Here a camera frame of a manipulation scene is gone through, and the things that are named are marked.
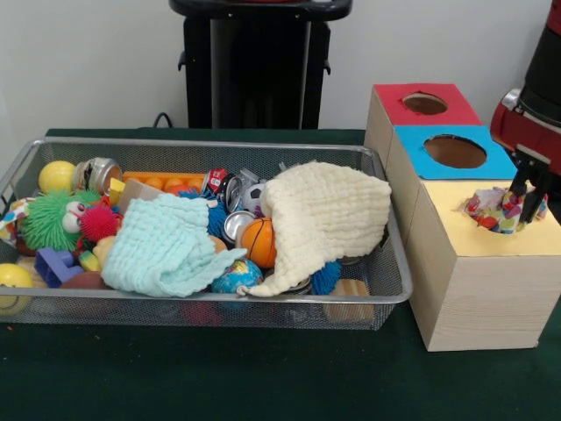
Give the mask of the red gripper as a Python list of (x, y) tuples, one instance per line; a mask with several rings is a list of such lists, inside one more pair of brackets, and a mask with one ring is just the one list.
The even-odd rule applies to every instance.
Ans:
[[(491, 128), (493, 139), (511, 151), (521, 146), (549, 162), (551, 173), (560, 175), (560, 103), (549, 101), (529, 88), (511, 89), (499, 102)], [(532, 161), (515, 160), (515, 177), (509, 187), (514, 196), (524, 196), (522, 222), (537, 214), (550, 187), (547, 169), (532, 170)], [(527, 192), (527, 181), (534, 187)]]

